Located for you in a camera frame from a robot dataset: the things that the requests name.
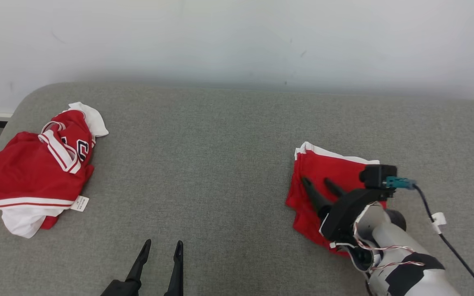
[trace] gray fabric surface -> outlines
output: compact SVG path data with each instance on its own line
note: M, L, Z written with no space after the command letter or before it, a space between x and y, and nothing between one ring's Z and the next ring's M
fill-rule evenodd
M94 149L90 202L30 239L0 219L0 295L99 295L127 275L147 238L141 296L164 294L179 239L188 296L365 295L350 260L292 229L284 200L304 141L417 179L474 269L474 101L56 84L21 103L0 150L77 101L98 109L110 131ZM417 193L400 191L390 207L462 295L474 295Z

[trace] white fabric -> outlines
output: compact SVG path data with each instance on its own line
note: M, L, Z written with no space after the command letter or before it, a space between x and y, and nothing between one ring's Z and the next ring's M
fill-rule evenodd
M56 217L62 212L63 208L2 208L1 219L12 234L31 238L39 230L46 216Z
M85 114L85 123L89 127L89 131L95 137L103 137L109 134L105 128L104 120L98 110L89 107L81 102L69 104L69 110L80 110Z
M363 163L363 164L380 164L380 161L379 160L367 160L367 159L363 159L361 157L344 157L342 156L341 154L337 154L337 153L334 153L334 152L330 152L328 150L324 150L323 148L320 148L318 146L314 146L312 144L310 144L309 142L304 142L303 145L301 145L300 148L296 148L295 149L295 160L297 160L297 155L299 153L301 154L306 154L307 151L312 151L314 152L315 154L318 154L318 155L323 155L325 157L334 157L334 158L337 158L337 159L344 159L344 160L348 160L348 161L352 161L352 162L357 162L357 163Z

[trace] jersey stripe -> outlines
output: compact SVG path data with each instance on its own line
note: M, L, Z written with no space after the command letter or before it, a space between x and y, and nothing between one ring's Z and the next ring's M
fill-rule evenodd
M55 209L55 208L62 208L64 210L71 208L71 206L67 206L64 204L50 204L50 203L32 203L32 202L22 202L22 203L16 203L16 204L7 204L5 206L0 206L0 209L8 209L8 208L50 208L50 209Z
M54 136L54 132L50 129L45 133L38 135L38 137L47 143L47 148L64 172L75 174L79 171L81 164L79 163L77 153L74 148L65 143L60 143Z
M23 203L33 203L33 204L60 204L65 206L71 206L74 204L74 201L71 200L60 200L60 199L46 199L44 197L14 197L10 199L0 200L0 206L5 206L9 204L23 204Z
M43 129L41 129L41 133L45 133L45 131L47 131L48 129L50 129L54 124L58 124L58 131L62 131L64 129L66 129L65 127L65 124L63 122L60 122L60 121L49 121L49 123L45 124L45 126L43 126Z

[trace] white cable tie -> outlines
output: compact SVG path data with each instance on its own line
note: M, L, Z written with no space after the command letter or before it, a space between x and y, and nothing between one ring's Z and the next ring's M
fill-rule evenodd
M340 246L340 245L346 245L348 247L351 247L352 249L356 248L355 245L350 244L350 243L337 243L337 242L331 242L329 246L331 249L335 249L337 246Z
M444 213L442 213L442 212L434 213L431 217L434 220L434 222L431 223L431 225L433 227L433 230L437 234L442 234L442 231L440 230L439 226L447 224L446 217L444 216Z

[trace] wires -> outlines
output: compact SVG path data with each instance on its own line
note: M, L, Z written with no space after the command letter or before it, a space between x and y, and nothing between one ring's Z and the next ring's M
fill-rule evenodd
M412 187L414 189L416 189L418 191L418 193L420 193L420 197L422 198L423 204L425 206L425 211L427 211L427 216L429 216L429 219L431 219L431 222L434 223L435 220L433 219L433 216L431 214L431 210L429 209L429 205L427 204L427 199L425 199L425 195L423 194L423 191L416 184L414 184ZM453 248L453 246L447 241L446 237L443 234L438 234L438 235L440 236L440 238L442 238L444 243L446 243L447 247L453 252L453 254L455 254L455 256L458 258L458 260L460 260L462 265L467 269L467 271L474 278L474 272L471 270L471 268L466 263L466 261L463 260L463 258L460 256L460 254L455 250L455 248Z
M391 251L391 250L396 250L396 249L405 249L405 250L409 251L411 254L414 253L414 250L411 247L407 247L407 246L404 246L404 245L392 245L392 246L389 246L389 247L371 247L371 246L366 245L366 244L363 243L363 241L361 240L360 235L358 234L358 224L360 223L361 219L363 218L365 213L367 213L367 210L369 210L369 208L371 206L381 206L381 205L378 202L371 202L370 204L367 204L365 206L365 208L361 211L361 213L358 215L358 217L356 218L356 220L354 221L354 224L352 226L353 227L353 232L354 232L353 236L354 236L354 239L356 240L358 246L361 249L364 249L364 250L367 250L367 251ZM386 264L384 266L378 266L378 267L373 266L370 269L371 269L371 271L374 271L376 269L387 268L388 266L404 265L404 264L414 264L416 266L424 266L425 265L423 262L416 262L416 261L391 262L391 263Z

